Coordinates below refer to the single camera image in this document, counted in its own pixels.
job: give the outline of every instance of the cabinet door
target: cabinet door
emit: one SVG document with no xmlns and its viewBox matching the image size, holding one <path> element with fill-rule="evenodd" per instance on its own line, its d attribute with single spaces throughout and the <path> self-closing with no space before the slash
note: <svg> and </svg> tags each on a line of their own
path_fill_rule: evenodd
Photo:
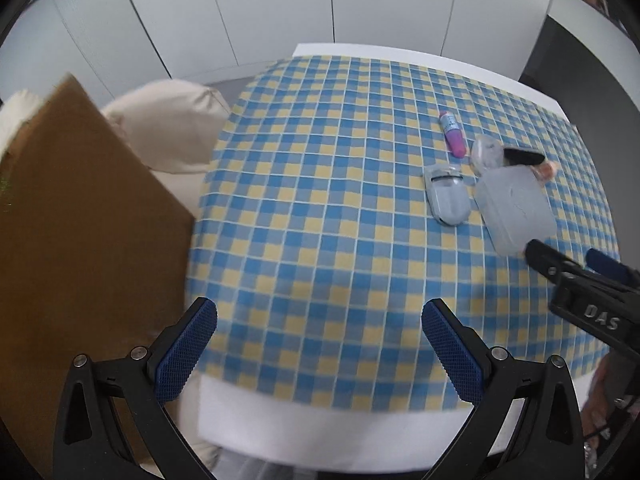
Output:
<svg viewBox="0 0 640 480">
<path fill-rule="evenodd" d="M 237 66 L 216 0 L 132 0 L 172 77 Z"/>
<path fill-rule="evenodd" d="M 0 97 L 27 89 L 46 97 L 69 72 L 97 106 L 112 95 L 76 47 L 53 0 L 26 9 L 0 47 Z"/>
<path fill-rule="evenodd" d="M 129 0 L 54 0 L 82 54 L 114 96 L 168 74 Z"/>
<path fill-rule="evenodd" d="M 290 56 L 302 42 L 334 40 L 331 0 L 218 0 L 240 65 Z"/>
<path fill-rule="evenodd" d="M 333 0 L 337 43 L 440 54 L 453 0 Z"/>
<path fill-rule="evenodd" d="M 520 78 L 550 0 L 455 0 L 442 55 Z"/>
</svg>

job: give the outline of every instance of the blue and yellow checkered tablecloth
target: blue and yellow checkered tablecloth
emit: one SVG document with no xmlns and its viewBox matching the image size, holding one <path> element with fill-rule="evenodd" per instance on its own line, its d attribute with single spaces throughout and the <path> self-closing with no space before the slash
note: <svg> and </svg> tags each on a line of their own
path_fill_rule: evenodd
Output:
<svg viewBox="0 0 640 480">
<path fill-rule="evenodd" d="M 561 354 L 574 378 L 593 369 L 604 346 L 549 313 L 550 287 L 522 257 L 496 255 L 475 203 L 455 228 L 430 214 L 422 168 L 450 160 L 441 110 L 471 142 L 485 133 L 558 161 L 545 188 L 558 222 L 550 243 L 578 261 L 590 247 L 618 256 L 591 157 L 553 113 L 415 65 L 283 60 L 241 95 L 206 177 L 188 296 L 215 301 L 219 321 L 201 370 L 314 406 L 455 408 L 420 330 L 431 298 L 489 346 Z M 471 190 L 468 159 L 462 170 Z"/>
</svg>

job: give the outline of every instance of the cushion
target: cushion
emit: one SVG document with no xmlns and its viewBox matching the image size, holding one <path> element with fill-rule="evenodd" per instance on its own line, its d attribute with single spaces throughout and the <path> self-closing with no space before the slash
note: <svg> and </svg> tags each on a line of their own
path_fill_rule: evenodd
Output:
<svg viewBox="0 0 640 480">
<path fill-rule="evenodd" d="M 142 163 L 165 173 L 206 171 L 229 111 L 216 89 L 177 79 L 149 83 L 102 109 Z"/>
<path fill-rule="evenodd" d="M 0 108 L 0 159 L 23 123 L 42 106 L 42 99 L 28 90 L 16 92 Z"/>
</svg>

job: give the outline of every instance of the table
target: table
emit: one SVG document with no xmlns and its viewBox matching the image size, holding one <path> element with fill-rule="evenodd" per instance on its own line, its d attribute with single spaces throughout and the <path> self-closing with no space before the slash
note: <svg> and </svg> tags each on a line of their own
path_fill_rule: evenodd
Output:
<svg viewBox="0 0 640 480">
<path fill-rule="evenodd" d="M 323 57 L 305 57 L 318 55 Z M 546 283 L 521 258 L 501 260 L 492 253 L 477 210 L 466 227 L 443 228 L 428 215 L 418 185 L 423 165 L 447 160 L 437 112 L 452 109 L 467 138 L 485 129 L 560 161 L 563 172 L 549 196 L 561 251 L 580 260 L 595 246 L 617 256 L 593 163 L 559 105 L 502 76 L 417 52 L 320 44 L 299 46 L 294 56 L 241 96 L 201 200 L 188 293 L 208 295 L 220 314 L 199 366 L 205 372 L 201 436 L 315 469 L 388 472 L 433 465 L 470 411 L 420 338 L 417 316 L 434 296 L 443 297 L 489 346 L 503 344 L 516 356 L 537 360 L 562 354 L 579 377 L 578 399 L 584 399 L 603 346 L 548 314 Z M 354 77 L 340 80 L 351 67 Z M 312 79 L 301 80 L 305 74 Z M 313 95 L 321 97 L 309 101 Z M 390 112 L 385 102 L 391 101 Z M 395 126 L 386 128 L 390 123 Z M 396 144 L 395 160 L 388 160 L 385 142 Z M 313 155 L 308 162 L 303 152 Z M 365 160 L 350 165 L 359 158 Z M 468 164 L 462 168 L 473 184 Z M 289 171 L 295 178 L 287 181 Z M 323 179 L 360 179 L 362 186 L 331 188 Z M 395 186 L 392 196 L 385 186 Z M 336 200 L 342 208 L 332 216 L 329 205 Z M 355 218 L 349 216 L 354 202 L 360 211 Z M 390 207 L 391 221 L 385 215 Z M 412 224 L 417 219 L 425 222 L 421 228 Z M 249 234 L 252 228 L 258 237 Z M 290 232 L 295 236 L 287 243 Z M 322 247 L 325 234 L 334 234 L 337 244 Z M 396 246 L 408 252 L 396 252 Z M 300 264 L 308 257 L 316 263 L 311 275 Z M 415 288 L 425 274 L 426 286 Z M 340 316 L 336 306 L 348 312 Z M 355 310 L 364 318 L 350 324 Z M 395 375 L 389 378 L 389 372 Z M 335 382 L 326 380 L 336 375 Z M 508 441 L 517 407 L 513 411 L 494 449 Z"/>
</svg>

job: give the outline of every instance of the white wall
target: white wall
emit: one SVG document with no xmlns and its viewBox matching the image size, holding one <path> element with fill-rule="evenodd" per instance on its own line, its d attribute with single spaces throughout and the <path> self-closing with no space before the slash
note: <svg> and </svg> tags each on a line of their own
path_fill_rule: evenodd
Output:
<svg viewBox="0 0 640 480">
<path fill-rule="evenodd" d="M 336 43 L 440 54 L 453 0 L 333 0 Z"/>
<path fill-rule="evenodd" d="M 454 0 L 442 55 L 517 80 L 548 5 L 549 0 Z"/>
<path fill-rule="evenodd" d="M 48 88 L 55 75 L 84 73 L 87 65 L 98 80 L 90 85 L 96 101 L 104 100 L 104 89 L 116 96 L 161 77 L 201 83 L 248 77 L 299 43 L 333 41 L 442 55 L 517 80 L 550 0 L 50 1 L 63 28 L 53 35 L 26 31 L 28 20 L 18 20 L 21 32 L 0 48 L 0 62 L 15 65 L 0 66 L 0 97 L 28 84 Z M 40 38 L 48 44 L 46 62 L 30 54 L 29 42 Z M 64 48 L 79 50 L 84 61 L 61 54 Z"/>
<path fill-rule="evenodd" d="M 552 0 L 549 16 L 598 58 L 640 109 L 640 54 L 633 42 L 582 0 Z"/>
<path fill-rule="evenodd" d="M 238 65 L 216 0 L 132 1 L 172 77 Z"/>
<path fill-rule="evenodd" d="M 333 41 L 331 0 L 217 0 L 238 64 L 290 56 L 301 42 Z"/>
</svg>

